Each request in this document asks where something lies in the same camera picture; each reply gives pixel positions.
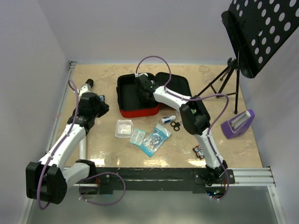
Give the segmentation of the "red medicine kit case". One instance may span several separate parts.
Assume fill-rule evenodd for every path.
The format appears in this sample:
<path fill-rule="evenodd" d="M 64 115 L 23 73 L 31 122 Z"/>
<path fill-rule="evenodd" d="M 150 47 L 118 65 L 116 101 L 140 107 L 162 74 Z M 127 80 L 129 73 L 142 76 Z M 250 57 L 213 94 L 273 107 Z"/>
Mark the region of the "red medicine kit case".
<path fill-rule="evenodd" d="M 173 74 L 167 88 L 181 95 L 191 96 L 188 80 Z M 150 100 L 141 100 L 135 84 L 135 74 L 118 77 L 116 87 L 121 115 L 125 118 L 147 117 L 158 114 L 160 104 Z"/>

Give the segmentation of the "blue mask package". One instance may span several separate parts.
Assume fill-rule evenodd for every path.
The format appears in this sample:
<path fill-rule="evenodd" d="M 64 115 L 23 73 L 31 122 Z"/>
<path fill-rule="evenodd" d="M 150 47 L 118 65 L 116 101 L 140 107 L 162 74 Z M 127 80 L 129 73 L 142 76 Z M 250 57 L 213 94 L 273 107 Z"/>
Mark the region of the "blue mask package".
<path fill-rule="evenodd" d="M 171 136 L 171 132 L 161 124 L 157 124 L 153 132 L 142 140 L 140 149 L 151 157 Z"/>

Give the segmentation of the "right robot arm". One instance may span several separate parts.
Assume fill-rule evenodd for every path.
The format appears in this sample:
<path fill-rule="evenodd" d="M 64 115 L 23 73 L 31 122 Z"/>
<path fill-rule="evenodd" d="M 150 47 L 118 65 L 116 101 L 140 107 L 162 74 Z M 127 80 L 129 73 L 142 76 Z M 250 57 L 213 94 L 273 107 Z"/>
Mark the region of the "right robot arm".
<path fill-rule="evenodd" d="M 135 75 L 135 83 L 142 97 L 163 103 L 180 113 L 183 127 L 193 135 L 203 152 L 208 178 L 219 183 L 227 173 L 227 163 L 221 156 L 212 136 L 210 115 L 198 96 L 188 97 L 154 83 L 145 73 Z"/>

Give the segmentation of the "white bandage roll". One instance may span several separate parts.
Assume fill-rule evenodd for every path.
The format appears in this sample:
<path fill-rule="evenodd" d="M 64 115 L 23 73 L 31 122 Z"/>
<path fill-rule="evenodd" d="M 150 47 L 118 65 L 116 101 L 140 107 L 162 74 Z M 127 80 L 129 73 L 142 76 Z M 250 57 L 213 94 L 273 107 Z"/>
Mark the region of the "white bandage roll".
<path fill-rule="evenodd" d="M 176 115 L 170 115 L 170 116 L 162 117 L 160 119 L 160 123 L 161 124 L 167 124 L 167 123 L 175 121 L 176 119 L 177 119 Z"/>

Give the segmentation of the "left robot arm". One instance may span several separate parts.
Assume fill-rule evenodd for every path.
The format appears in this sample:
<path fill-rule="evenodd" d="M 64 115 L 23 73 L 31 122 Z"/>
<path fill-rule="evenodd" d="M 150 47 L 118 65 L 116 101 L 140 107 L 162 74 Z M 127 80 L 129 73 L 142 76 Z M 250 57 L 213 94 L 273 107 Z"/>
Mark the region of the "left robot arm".
<path fill-rule="evenodd" d="M 95 163 L 79 159 L 65 169 L 75 147 L 87 136 L 95 120 L 109 111 L 98 94 L 92 91 L 93 80 L 88 79 L 77 91 L 76 107 L 67 121 L 64 132 L 53 147 L 38 162 L 30 162 L 25 170 L 27 198 L 47 204 L 59 204 L 67 189 L 84 180 L 96 180 Z"/>

